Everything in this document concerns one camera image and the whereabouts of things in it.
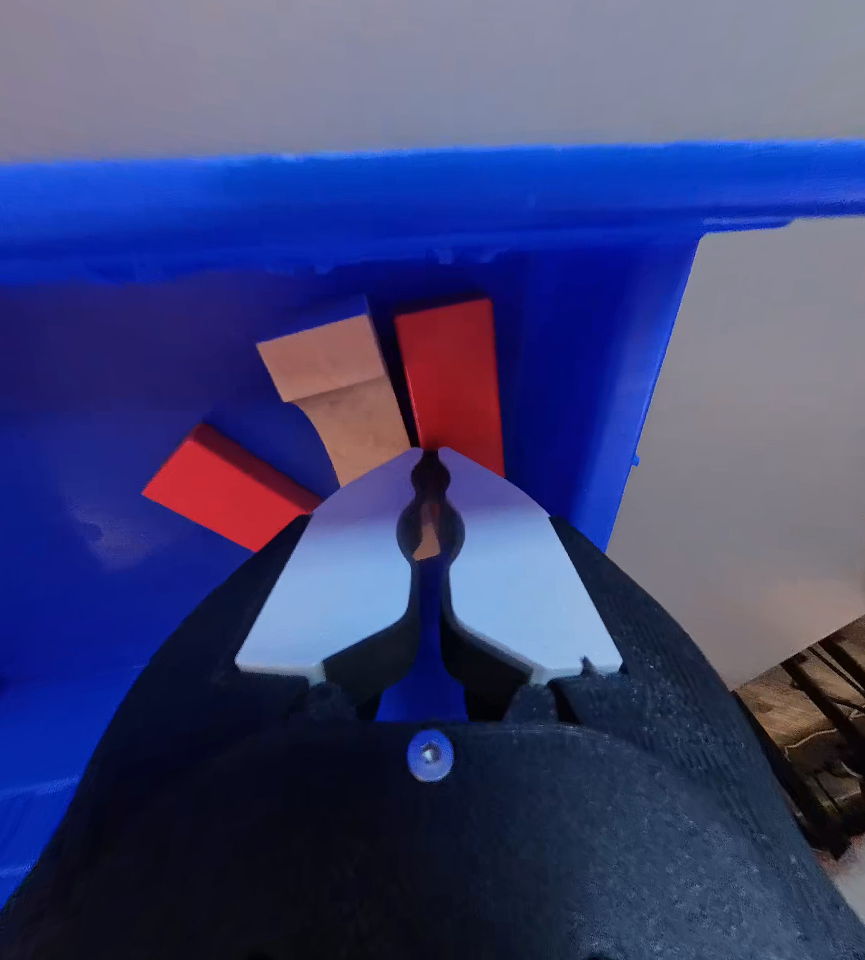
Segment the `natural wooden arch block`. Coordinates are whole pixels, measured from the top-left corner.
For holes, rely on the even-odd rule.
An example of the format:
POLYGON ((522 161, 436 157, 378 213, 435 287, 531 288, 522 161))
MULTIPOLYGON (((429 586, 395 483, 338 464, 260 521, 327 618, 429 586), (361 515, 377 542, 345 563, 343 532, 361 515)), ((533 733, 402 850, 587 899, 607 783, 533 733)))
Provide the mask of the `natural wooden arch block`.
POLYGON ((325 322, 257 342, 281 399, 298 407, 345 487, 412 450, 366 300, 327 305, 325 322))

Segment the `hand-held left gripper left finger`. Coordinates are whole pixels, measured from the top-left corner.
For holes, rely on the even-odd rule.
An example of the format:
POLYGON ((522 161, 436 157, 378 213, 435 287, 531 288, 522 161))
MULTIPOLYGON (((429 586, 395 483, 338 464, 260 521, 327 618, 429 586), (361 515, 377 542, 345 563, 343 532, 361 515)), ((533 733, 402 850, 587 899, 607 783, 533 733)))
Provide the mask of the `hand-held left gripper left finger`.
POLYGON ((235 655, 239 671, 311 685, 394 685, 419 646, 415 468, 422 451, 343 486, 305 530, 235 655))

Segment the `red rectangular wooden block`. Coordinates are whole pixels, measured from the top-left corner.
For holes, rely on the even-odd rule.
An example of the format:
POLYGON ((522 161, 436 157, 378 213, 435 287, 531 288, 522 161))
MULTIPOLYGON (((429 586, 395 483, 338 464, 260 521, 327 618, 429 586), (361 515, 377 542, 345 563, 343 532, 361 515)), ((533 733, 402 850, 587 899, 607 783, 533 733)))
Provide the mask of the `red rectangular wooden block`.
POLYGON ((315 493, 206 423, 186 435, 142 495, 252 552, 321 503, 315 493))
POLYGON ((494 308, 480 297, 394 319, 419 447, 506 475, 494 308))

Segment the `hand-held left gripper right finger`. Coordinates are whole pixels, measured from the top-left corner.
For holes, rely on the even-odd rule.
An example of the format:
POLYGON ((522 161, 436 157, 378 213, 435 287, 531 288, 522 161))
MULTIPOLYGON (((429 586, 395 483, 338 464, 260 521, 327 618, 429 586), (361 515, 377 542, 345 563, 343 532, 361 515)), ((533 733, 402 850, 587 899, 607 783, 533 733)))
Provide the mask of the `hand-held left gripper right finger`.
POLYGON ((623 665, 551 516, 506 478, 443 447, 450 516, 460 522, 446 612, 463 641, 532 683, 623 665))

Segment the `blue plastic bin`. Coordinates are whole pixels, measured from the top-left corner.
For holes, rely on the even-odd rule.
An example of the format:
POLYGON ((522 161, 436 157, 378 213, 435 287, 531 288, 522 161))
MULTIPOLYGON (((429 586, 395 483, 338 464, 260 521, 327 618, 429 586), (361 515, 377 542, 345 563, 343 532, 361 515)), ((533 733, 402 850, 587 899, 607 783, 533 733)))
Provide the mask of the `blue plastic bin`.
POLYGON ((247 558, 144 498, 200 423, 336 479, 256 343, 496 309, 505 463, 741 684, 865 612, 865 141, 0 166, 0 906, 247 558))

